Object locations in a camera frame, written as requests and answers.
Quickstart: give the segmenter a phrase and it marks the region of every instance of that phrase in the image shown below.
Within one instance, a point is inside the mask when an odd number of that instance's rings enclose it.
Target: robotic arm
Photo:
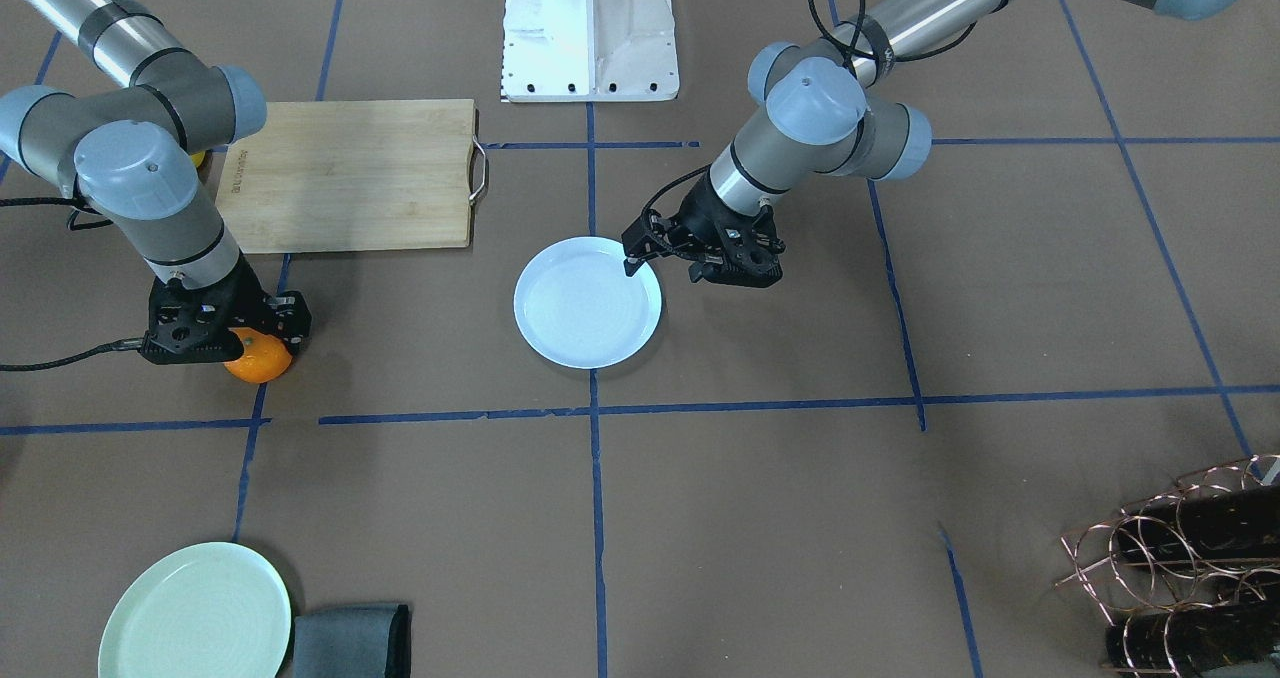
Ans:
[[[785,249],[773,207],[809,173],[900,180],[914,175],[933,142],[924,114],[868,93],[897,63],[937,45],[1012,0],[884,0],[842,20],[813,43],[773,43],[755,56],[748,88],[759,104],[671,217],[654,201],[622,233],[625,269],[646,260],[690,260],[691,281],[771,287]],[[1125,0],[1162,17],[1196,20],[1236,0]]]
[[[253,78],[205,67],[136,0],[28,3],[122,87],[91,99],[45,86],[0,96],[0,150],[109,217],[155,272],[143,358],[237,359],[230,327],[296,354],[311,324],[302,296],[262,290],[188,159],[261,130],[266,100]]]

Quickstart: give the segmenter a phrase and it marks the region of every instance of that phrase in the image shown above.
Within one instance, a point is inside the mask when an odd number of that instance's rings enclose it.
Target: white plastic bracket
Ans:
[[[671,0],[506,0],[502,99],[672,100],[680,91]]]

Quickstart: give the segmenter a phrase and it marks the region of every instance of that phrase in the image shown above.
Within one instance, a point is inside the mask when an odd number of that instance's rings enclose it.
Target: orange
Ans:
[[[237,359],[228,359],[223,365],[232,372],[232,376],[237,376],[241,381],[274,381],[293,363],[293,356],[289,356],[284,342],[278,336],[257,333],[252,327],[233,327],[230,331],[239,338],[244,347],[244,354]]]

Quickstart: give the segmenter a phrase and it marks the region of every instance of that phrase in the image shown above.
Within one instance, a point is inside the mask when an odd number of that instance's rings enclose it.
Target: light green plate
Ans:
[[[161,559],[124,591],[102,632],[99,678],[271,678],[289,642],[280,574],[236,542]]]

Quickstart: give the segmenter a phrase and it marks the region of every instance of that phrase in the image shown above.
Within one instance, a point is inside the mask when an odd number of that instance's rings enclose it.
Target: wire rack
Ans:
[[[1179,668],[1170,645],[1188,611],[1280,600],[1280,545],[1271,556],[1206,558],[1181,528],[1189,500],[1272,486],[1277,476],[1280,455],[1213,464],[1179,476],[1164,493],[1129,501],[1111,519],[1061,536],[1073,571],[1055,587],[1076,585],[1101,610],[1117,643],[1105,670],[1192,678],[1196,673]],[[1152,545],[1157,536],[1160,550]],[[1134,642],[1156,638],[1162,656],[1135,655]]]

